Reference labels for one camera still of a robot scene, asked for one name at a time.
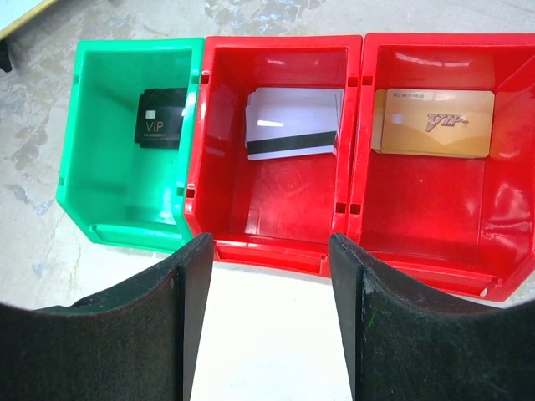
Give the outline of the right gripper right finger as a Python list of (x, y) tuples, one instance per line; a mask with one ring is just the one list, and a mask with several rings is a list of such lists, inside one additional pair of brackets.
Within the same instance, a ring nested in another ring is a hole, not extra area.
[(353, 399), (533, 399), (533, 302), (453, 297), (340, 233), (329, 260)]

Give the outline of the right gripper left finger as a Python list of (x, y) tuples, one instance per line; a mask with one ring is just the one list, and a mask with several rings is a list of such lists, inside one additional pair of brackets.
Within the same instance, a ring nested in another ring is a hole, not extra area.
[(189, 399), (212, 266), (202, 233), (69, 307), (2, 305), (2, 399)]

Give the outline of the red plastic bin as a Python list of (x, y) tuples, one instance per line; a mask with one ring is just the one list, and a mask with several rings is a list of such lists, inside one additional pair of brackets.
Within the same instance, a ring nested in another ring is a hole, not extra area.
[[(329, 275), (328, 242), (347, 221), (363, 39), (210, 36), (201, 68), (184, 215), (218, 261)], [(342, 89), (335, 152), (251, 161), (248, 95), (260, 87)]]
[[(371, 147), (381, 89), (495, 94), (483, 159)], [(369, 33), (359, 82), (347, 235), (424, 283), (502, 302), (534, 270), (534, 37)]]

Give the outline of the green plastic bin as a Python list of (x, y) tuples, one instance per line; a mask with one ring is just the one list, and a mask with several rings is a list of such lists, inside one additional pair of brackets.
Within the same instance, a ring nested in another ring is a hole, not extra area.
[[(203, 38), (83, 40), (69, 102), (57, 201), (92, 241), (172, 253), (184, 217)], [(186, 89), (177, 149), (135, 143), (140, 95)]]

